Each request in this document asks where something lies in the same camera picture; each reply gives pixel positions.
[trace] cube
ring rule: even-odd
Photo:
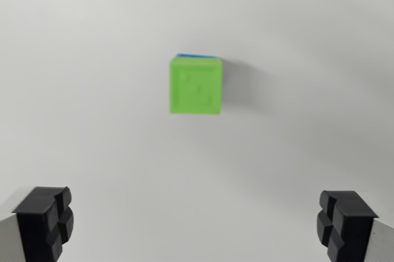
[[[219,114],[222,106],[221,59],[179,54],[170,62],[170,112]]]

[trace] white wall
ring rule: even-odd
[[[323,189],[393,192],[393,0],[0,0],[0,191],[67,185],[63,262],[328,261]],[[178,52],[222,114],[168,112]]]

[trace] white surface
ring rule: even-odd
[[[0,9],[1,197],[71,188],[62,262],[328,261],[320,192],[392,193],[393,0]],[[168,113],[177,52],[231,61],[221,115]]]
[[[12,212],[32,189],[32,187],[18,188],[0,205],[0,262],[25,262],[18,219]]]
[[[394,260],[394,228],[380,218],[374,220],[364,262],[391,262]]]

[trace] blue cube top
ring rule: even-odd
[[[216,58],[215,56],[193,55],[193,54],[178,54],[177,57],[189,57],[189,58]]]

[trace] black gripper pad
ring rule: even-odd
[[[26,262],[56,262],[73,231],[68,187],[35,187],[14,210]]]
[[[323,191],[317,228],[332,262],[363,262],[377,215],[355,191]]]

